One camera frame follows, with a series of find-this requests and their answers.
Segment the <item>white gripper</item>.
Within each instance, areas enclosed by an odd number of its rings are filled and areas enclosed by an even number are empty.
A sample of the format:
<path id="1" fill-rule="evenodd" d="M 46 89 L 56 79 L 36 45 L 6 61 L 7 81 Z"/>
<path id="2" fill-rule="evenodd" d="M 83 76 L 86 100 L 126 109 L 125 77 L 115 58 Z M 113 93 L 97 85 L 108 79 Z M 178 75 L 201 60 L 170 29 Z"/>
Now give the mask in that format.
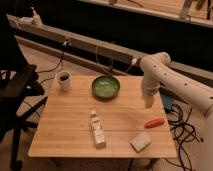
<path id="1" fill-rule="evenodd" d="M 142 87 L 142 97 L 146 108 L 151 108 L 154 104 L 154 95 L 158 92 L 159 87 Z"/>

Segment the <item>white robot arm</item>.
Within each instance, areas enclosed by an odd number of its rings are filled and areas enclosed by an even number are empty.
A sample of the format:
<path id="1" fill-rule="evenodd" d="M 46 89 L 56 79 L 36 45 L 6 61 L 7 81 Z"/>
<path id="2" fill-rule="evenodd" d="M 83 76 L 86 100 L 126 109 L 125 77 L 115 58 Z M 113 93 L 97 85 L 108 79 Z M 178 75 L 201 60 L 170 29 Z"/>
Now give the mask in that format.
<path id="1" fill-rule="evenodd" d="M 213 88 L 170 69 L 170 63 L 171 58 L 166 52 L 141 58 L 139 66 L 144 72 L 142 97 L 145 106 L 152 107 L 154 95 L 163 83 L 174 94 L 203 114 L 206 118 L 204 141 L 200 148 L 197 171 L 213 171 Z"/>

